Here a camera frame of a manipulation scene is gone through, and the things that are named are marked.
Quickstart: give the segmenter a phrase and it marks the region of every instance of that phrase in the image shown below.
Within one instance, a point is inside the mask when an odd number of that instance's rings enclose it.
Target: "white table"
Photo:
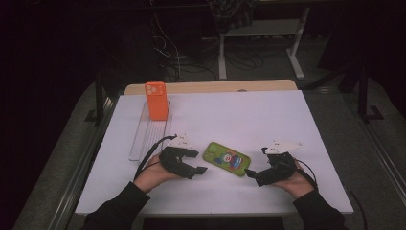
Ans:
[[[314,123],[302,91],[258,91],[169,94],[171,133],[186,132],[192,148],[203,152],[216,141],[249,155],[251,170],[268,169],[260,151],[274,139],[304,144],[290,153],[315,172],[322,196],[342,213],[352,213]],[[144,95],[121,96],[76,213],[95,211],[132,180],[137,162],[128,155],[136,134]],[[292,198],[279,188],[258,187],[247,176],[238,177],[205,161],[201,153],[184,162],[207,167],[192,180],[167,182],[154,191],[143,209],[146,217],[281,216],[295,213]]]

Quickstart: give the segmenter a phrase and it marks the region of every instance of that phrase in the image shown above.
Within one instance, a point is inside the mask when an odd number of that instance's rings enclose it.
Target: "green smartphone case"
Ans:
[[[238,176],[244,176],[251,158],[241,152],[211,142],[203,152],[203,159],[219,168]]]

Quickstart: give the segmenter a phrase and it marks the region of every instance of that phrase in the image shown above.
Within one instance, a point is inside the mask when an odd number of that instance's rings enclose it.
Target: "gray floor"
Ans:
[[[226,40],[228,81],[291,79],[298,86],[303,86],[328,73],[317,68],[326,40],[305,38],[297,54],[305,80],[296,80],[284,52],[284,48],[290,43],[291,39],[280,37]],[[216,50],[216,45],[215,41],[208,41],[208,47],[212,47],[208,50]],[[216,54],[209,54],[211,55],[198,62],[180,59],[183,63],[181,77],[184,81],[213,81],[218,78],[214,77],[218,71]],[[202,66],[210,68],[212,72],[205,71]],[[380,162],[365,125],[356,115],[356,90],[351,94],[341,94],[337,90],[339,81],[340,78],[337,78],[317,90],[304,92],[327,151],[343,183],[362,203],[369,229],[402,229],[406,226],[405,204]],[[377,105],[385,120],[372,121],[367,128],[375,131],[398,170],[401,173],[406,172],[406,121],[391,105],[385,91],[372,80],[369,104]],[[64,196],[66,184],[75,173],[75,165],[96,130],[93,123],[84,122],[87,112],[94,107],[94,86],[90,85],[78,101],[71,120],[56,144],[15,229],[48,227],[58,203]],[[347,226],[350,229],[362,229],[360,209],[354,198],[350,195],[349,197],[355,212],[346,215]],[[72,215],[67,228],[78,229],[83,220],[82,216]],[[141,219],[137,219],[135,228],[138,228],[141,222]],[[284,223],[287,230],[302,228],[302,222],[297,216],[284,217]]]

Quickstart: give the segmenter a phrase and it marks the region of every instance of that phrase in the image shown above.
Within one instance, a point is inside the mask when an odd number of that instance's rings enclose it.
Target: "dark background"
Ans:
[[[161,60],[151,52],[149,14],[79,11],[109,4],[104,0],[0,2],[2,229],[12,228],[76,102],[98,76],[110,97],[117,97],[129,83],[161,79]],[[123,0],[115,4],[145,3]],[[405,14],[404,4],[396,1],[339,11],[318,7],[312,9],[305,29],[308,35],[328,36],[335,28],[321,67],[335,70],[348,61],[366,66],[368,75],[385,87],[403,116]],[[335,24],[337,16],[341,19]],[[175,41],[198,43],[201,35],[213,33],[208,29],[213,25],[208,14],[182,26],[176,26],[176,20],[184,17],[167,14],[167,18],[163,26],[169,35],[179,35]],[[198,53],[183,44],[186,53]]]

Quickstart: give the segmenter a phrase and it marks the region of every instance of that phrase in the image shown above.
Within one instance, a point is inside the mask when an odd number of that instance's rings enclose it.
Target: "person's left hand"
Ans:
[[[159,163],[159,154],[152,156],[141,174],[134,180],[134,184],[146,194],[167,180],[182,178],[168,172]]]

